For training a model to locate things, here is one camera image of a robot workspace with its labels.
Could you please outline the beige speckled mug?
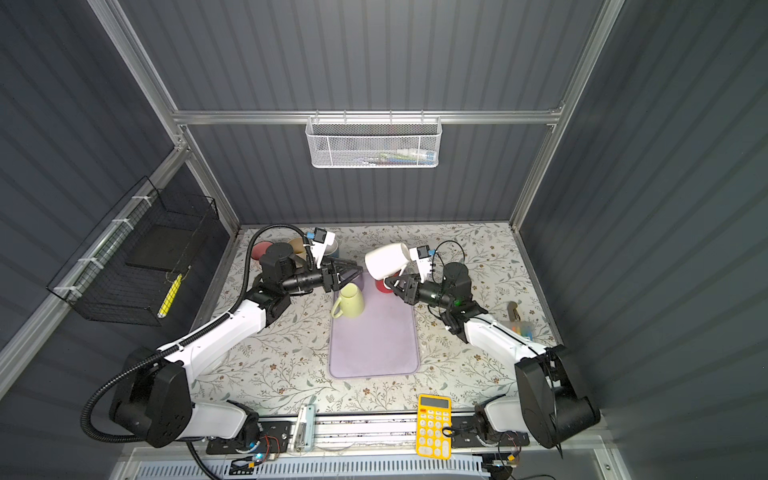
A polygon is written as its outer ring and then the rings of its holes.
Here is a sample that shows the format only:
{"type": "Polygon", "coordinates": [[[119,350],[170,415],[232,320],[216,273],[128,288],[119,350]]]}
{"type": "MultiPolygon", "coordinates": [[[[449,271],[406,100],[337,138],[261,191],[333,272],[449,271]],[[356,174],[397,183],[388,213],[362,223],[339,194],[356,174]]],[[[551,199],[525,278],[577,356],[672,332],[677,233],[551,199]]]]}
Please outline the beige speckled mug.
{"type": "Polygon", "coordinates": [[[294,254],[300,255],[305,253],[305,247],[301,237],[290,240],[289,244],[291,245],[294,254]]]}

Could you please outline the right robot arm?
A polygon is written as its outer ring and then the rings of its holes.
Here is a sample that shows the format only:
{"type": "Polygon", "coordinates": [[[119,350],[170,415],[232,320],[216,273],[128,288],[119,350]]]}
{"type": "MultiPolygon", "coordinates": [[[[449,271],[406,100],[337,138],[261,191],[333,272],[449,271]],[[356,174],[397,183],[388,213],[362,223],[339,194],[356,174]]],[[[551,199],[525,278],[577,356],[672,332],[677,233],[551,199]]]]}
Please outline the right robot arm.
{"type": "Polygon", "coordinates": [[[544,346],[497,321],[474,300],[464,264],[447,264],[438,282],[406,274],[389,277],[384,285],[408,305],[439,308],[450,334],[514,370],[515,398],[500,395],[475,406],[474,431],[482,441],[496,443],[520,432],[545,448],[558,448],[600,422],[599,408],[568,349],[544,346]]]}

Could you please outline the pink ghost mug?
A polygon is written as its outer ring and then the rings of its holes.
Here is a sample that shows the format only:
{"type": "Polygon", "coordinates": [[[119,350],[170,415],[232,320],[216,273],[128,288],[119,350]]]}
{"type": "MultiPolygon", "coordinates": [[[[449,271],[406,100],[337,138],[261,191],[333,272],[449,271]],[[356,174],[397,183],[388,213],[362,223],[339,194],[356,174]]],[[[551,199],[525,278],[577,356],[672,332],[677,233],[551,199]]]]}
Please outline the pink ghost mug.
{"type": "Polygon", "coordinates": [[[250,251],[252,260],[259,261],[260,258],[267,252],[267,250],[273,245],[270,241],[261,241],[256,243],[250,251]]]}

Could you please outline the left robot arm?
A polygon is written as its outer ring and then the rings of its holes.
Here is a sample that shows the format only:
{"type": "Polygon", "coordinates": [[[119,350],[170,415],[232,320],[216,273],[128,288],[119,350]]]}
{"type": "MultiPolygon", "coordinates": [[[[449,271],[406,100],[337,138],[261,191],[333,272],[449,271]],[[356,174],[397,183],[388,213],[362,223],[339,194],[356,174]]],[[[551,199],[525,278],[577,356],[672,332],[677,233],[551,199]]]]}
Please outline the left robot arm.
{"type": "Polygon", "coordinates": [[[245,451],[258,448],[257,412],[236,401],[195,401],[192,388],[226,352],[275,323],[293,298],[317,288],[339,292],[361,275],[357,262],[326,255],[331,232],[316,228],[300,238],[303,257],[286,242],[274,243],[261,255],[256,276],[247,258],[238,297],[223,314],[156,351],[135,351],[122,372],[85,402],[83,433],[102,443],[155,448],[202,438],[235,440],[245,451]]]}

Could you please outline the white mug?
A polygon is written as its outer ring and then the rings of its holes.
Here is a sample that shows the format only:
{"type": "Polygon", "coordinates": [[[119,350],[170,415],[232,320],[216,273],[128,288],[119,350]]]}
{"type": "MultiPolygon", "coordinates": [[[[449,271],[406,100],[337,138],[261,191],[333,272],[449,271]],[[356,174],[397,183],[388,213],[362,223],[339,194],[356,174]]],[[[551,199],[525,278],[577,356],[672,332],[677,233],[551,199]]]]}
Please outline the white mug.
{"type": "Polygon", "coordinates": [[[368,252],[365,267],[374,280],[401,274],[411,262],[410,250],[404,243],[391,243],[368,252]]]}

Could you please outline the red mug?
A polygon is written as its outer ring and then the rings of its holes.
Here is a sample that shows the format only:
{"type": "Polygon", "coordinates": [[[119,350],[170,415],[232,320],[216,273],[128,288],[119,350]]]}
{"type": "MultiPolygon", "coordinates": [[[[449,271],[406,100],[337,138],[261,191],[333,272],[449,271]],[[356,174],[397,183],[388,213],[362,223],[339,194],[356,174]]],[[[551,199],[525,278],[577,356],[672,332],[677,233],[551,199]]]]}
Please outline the red mug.
{"type": "Polygon", "coordinates": [[[384,294],[393,294],[393,286],[396,283],[396,277],[390,276],[375,282],[377,290],[384,294]]]}

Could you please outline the green mug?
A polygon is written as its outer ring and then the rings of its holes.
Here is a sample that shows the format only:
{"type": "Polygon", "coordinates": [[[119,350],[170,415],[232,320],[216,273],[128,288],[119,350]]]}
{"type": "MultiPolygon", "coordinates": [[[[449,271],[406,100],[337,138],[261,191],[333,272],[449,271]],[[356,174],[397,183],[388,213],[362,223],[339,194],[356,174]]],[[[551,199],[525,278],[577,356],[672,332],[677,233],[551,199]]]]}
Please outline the green mug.
{"type": "Polygon", "coordinates": [[[361,289],[356,284],[350,283],[339,291],[331,308],[331,316],[334,319],[342,316],[356,318],[363,313],[364,309],[365,302],[361,289]]]}

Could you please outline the blue mug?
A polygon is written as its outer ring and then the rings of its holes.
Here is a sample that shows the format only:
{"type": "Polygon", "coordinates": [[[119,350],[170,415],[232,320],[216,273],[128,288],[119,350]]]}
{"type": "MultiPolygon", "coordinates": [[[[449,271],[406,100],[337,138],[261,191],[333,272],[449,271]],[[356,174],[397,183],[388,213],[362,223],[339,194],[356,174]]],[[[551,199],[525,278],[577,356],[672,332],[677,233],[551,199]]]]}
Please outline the blue mug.
{"type": "Polygon", "coordinates": [[[324,255],[326,257],[338,258],[340,255],[339,245],[337,239],[334,239],[330,244],[326,246],[324,255]]]}

